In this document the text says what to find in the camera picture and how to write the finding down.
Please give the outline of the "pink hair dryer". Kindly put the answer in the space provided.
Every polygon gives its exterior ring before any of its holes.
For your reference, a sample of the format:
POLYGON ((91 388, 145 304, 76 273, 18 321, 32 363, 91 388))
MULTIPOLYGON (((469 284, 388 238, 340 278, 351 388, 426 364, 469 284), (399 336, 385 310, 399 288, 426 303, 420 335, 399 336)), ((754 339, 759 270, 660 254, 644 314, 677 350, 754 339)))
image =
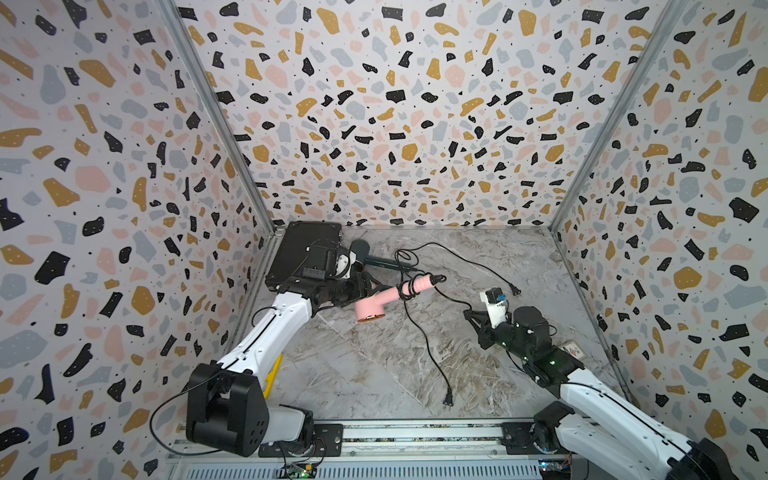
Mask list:
POLYGON ((407 301, 434 286, 432 275, 421 275, 359 300, 354 305, 357 322, 365 323, 383 318, 386 305, 396 301, 407 301))

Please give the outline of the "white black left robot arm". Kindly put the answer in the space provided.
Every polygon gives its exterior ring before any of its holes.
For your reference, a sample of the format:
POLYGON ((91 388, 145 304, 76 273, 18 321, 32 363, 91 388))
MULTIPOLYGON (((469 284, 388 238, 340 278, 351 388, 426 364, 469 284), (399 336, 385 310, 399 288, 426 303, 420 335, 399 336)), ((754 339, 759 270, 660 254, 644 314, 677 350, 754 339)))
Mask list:
POLYGON ((282 444, 297 454, 312 449, 312 412, 268 405, 267 376, 289 341, 322 307, 344 307, 372 294, 364 271, 369 252, 364 240, 350 247, 327 241, 306 247, 243 340, 221 360, 192 372, 185 426, 189 441, 242 457, 264 444, 282 444))

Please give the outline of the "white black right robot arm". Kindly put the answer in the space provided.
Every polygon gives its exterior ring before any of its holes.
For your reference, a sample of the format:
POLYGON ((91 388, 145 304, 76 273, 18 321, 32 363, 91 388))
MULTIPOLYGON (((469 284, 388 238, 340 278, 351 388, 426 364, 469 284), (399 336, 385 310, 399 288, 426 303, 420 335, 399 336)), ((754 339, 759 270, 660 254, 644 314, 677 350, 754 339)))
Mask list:
POLYGON ((606 386, 581 360, 554 345, 551 326, 535 307, 505 303, 464 318, 480 346, 499 346, 555 401, 539 411, 530 433, 544 454, 566 450, 617 479, 732 479, 726 453, 665 426, 606 386))

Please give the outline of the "dark green hair dryer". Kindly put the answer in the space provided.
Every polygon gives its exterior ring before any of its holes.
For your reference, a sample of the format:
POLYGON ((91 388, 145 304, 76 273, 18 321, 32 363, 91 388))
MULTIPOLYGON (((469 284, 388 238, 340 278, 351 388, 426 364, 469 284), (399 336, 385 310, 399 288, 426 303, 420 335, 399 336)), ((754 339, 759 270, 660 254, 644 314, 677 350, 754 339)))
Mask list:
POLYGON ((383 257, 377 257, 370 253, 370 245, 367 241, 362 239, 354 240, 349 247, 351 253, 356 256, 356 262, 363 266, 371 266, 377 268, 385 268, 396 271, 415 271, 417 266, 414 264, 406 263, 403 260, 388 259, 383 257))

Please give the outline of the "black flat case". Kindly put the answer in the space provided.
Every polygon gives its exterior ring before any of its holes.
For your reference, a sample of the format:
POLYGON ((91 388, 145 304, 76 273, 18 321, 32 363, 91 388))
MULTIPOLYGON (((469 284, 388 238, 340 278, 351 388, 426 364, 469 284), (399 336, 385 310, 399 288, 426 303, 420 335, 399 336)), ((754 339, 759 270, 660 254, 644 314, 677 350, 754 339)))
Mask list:
POLYGON ((290 222, 283 232, 280 245, 266 274, 267 288, 276 292, 288 278, 300 274, 311 248, 335 248, 341 240, 341 231, 340 223, 290 222))

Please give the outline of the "yellow plastic triangle frame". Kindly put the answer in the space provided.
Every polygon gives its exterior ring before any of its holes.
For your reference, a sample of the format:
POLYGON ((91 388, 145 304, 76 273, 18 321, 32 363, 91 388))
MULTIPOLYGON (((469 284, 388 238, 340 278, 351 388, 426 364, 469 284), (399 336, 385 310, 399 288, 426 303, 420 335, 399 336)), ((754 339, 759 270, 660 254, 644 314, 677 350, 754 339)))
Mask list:
POLYGON ((277 374, 279 372, 281 363, 282 363, 283 355, 279 354, 277 359, 275 360, 272 369, 269 371, 269 373, 266 376, 265 379, 265 385, 264 385, 264 398, 269 399, 272 389, 275 385, 277 374))

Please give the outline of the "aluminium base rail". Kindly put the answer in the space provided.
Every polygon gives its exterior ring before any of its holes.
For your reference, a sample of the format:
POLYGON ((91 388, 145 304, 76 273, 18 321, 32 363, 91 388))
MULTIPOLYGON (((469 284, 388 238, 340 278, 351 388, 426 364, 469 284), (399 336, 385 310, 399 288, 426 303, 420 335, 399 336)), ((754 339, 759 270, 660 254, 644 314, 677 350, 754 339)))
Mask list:
POLYGON ((330 420, 304 454, 268 444, 250 457, 203 454, 178 442, 167 479, 656 479, 658 473, 584 422, 542 453, 529 419, 330 420))

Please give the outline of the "aluminium corner post left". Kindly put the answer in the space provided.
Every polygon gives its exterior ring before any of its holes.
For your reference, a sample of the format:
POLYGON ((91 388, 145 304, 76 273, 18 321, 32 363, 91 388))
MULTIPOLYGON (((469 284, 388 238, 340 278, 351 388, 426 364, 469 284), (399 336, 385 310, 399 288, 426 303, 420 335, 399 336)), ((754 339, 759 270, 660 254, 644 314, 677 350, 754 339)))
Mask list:
POLYGON ((243 158, 243 153, 238 147, 234 133, 221 109, 216 92, 207 79, 204 65, 196 52, 194 42, 186 30, 176 2, 158 0, 154 4, 157 6, 158 15, 167 28, 170 39, 178 50, 179 57, 187 68, 202 105, 207 111, 227 157, 234 168, 235 178, 248 198, 248 205, 252 208, 252 214, 256 219, 257 225, 265 231, 267 236, 274 236, 276 228, 269 217, 267 208, 243 158))

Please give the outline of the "aluminium corner post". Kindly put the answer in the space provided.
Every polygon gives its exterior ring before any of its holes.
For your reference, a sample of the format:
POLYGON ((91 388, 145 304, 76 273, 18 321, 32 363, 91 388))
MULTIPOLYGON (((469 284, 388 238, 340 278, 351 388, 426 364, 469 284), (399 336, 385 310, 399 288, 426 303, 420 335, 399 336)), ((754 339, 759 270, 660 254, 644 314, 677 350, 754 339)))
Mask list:
POLYGON ((597 130, 595 140, 587 153, 585 161, 573 176, 573 182, 548 227, 553 237, 556 236, 556 232, 564 225, 569 209, 576 202, 580 189, 587 183, 590 172, 598 163, 621 119, 633 104, 634 96, 638 93, 654 61, 672 34, 673 28, 683 15, 686 8, 685 4, 686 1, 683 0, 669 0, 661 10, 660 16, 651 32, 651 37, 641 52, 636 66, 630 72, 627 82, 620 90, 602 126, 597 130))
POLYGON ((234 168, 235 178, 248 198, 248 205, 252 208, 252 214, 256 219, 257 225, 265 231, 267 236, 274 236, 276 228, 269 217, 267 208, 243 158, 243 153, 238 147, 234 133, 221 109, 216 92, 207 79, 204 65, 196 52, 194 42, 186 30, 176 2, 158 0, 154 4, 157 6, 158 15, 167 28, 170 39, 178 50, 179 57, 187 68, 202 105, 207 111, 227 157, 234 168))

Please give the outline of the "aluminium corner post right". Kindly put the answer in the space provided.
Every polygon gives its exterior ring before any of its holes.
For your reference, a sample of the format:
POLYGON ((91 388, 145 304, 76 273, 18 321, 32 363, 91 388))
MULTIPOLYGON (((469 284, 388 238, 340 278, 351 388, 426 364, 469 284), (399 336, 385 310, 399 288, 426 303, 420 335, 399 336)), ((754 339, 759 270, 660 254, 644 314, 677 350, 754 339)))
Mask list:
POLYGON ((651 37, 641 52, 636 66, 630 72, 627 82, 620 90, 602 126, 597 130, 595 140, 587 153, 585 161, 573 176, 573 182, 548 227, 553 237, 556 236, 556 232, 564 225, 569 209, 576 202, 580 189, 587 183, 590 172, 598 163, 621 119, 633 104, 634 96, 638 93, 654 61, 672 34, 673 28, 683 15, 686 8, 685 4, 686 1, 683 0, 669 0, 661 10, 660 16, 651 32, 651 37))

